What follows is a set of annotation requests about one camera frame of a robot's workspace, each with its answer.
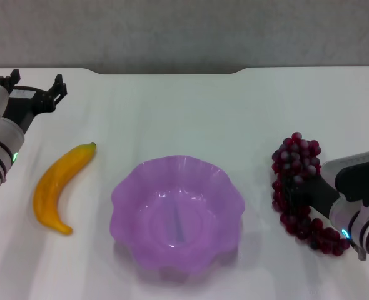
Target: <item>plastic banana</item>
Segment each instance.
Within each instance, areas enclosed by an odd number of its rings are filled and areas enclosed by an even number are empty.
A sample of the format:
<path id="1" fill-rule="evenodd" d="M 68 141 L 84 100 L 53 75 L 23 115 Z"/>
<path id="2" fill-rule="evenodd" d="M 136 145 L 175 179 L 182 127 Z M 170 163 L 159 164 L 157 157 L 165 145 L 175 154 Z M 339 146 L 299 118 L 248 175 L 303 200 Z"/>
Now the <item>plastic banana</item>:
<path id="1" fill-rule="evenodd" d="M 58 159 L 42 176 L 33 197 L 33 211 L 44 226 L 71 234 L 58 214 L 58 198 L 65 185 L 93 158 L 96 144 L 77 146 Z"/>

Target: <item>white table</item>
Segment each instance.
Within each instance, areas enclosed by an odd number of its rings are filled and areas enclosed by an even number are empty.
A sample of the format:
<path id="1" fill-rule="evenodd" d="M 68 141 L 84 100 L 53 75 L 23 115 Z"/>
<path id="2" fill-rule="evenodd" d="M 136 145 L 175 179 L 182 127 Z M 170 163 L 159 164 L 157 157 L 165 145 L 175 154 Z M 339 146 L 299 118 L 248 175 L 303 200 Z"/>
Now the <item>white table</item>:
<path id="1" fill-rule="evenodd" d="M 10 69 L 0 69 L 7 75 Z M 0 188 L 0 299 L 369 299 L 369 258 L 295 242 L 271 208 L 271 153 L 293 131 L 321 160 L 369 150 L 369 67 L 246 69 L 230 75 L 112 76 L 21 69 L 20 84 L 68 96 L 36 117 Z M 34 219 L 33 189 L 78 144 L 98 153 L 63 191 L 64 237 Z M 222 167 L 246 201 L 238 255 L 198 277 L 139 270 L 109 235 L 111 191 L 138 163 L 187 154 Z"/>

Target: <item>banana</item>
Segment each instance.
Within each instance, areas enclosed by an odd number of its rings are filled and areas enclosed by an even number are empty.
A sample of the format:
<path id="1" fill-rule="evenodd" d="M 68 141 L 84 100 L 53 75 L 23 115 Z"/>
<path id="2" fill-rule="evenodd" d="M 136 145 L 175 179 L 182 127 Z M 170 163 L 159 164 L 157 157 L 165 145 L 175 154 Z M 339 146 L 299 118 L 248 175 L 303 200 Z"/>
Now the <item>banana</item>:
<path id="1" fill-rule="evenodd" d="M 44 226 L 63 234 L 71 234 L 72 228 L 65 225 L 58 215 L 58 197 L 65 185 L 94 156 L 96 144 L 77 146 L 58 159 L 42 176 L 33 197 L 33 211 Z"/>

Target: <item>plastic bowl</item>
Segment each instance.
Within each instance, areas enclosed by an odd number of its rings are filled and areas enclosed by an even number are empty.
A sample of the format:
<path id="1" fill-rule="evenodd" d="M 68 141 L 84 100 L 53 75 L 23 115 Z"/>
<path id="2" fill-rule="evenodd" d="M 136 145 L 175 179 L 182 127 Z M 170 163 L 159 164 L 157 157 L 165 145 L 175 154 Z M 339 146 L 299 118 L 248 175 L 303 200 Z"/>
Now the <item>plastic bowl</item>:
<path id="1" fill-rule="evenodd" d="M 111 197 L 111 235 L 143 268 L 198 273 L 239 243 L 245 202 L 208 162 L 189 156 L 143 162 Z"/>

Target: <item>gray wall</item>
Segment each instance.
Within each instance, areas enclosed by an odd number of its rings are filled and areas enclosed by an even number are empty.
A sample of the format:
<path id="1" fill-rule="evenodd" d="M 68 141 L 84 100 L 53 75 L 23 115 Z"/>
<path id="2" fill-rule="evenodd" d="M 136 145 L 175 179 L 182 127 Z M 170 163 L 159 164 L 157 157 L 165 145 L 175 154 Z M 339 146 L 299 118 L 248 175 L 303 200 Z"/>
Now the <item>gray wall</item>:
<path id="1" fill-rule="evenodd" d="M 369 0 L 0 0 L 0 67 L 369 65 Z"/>

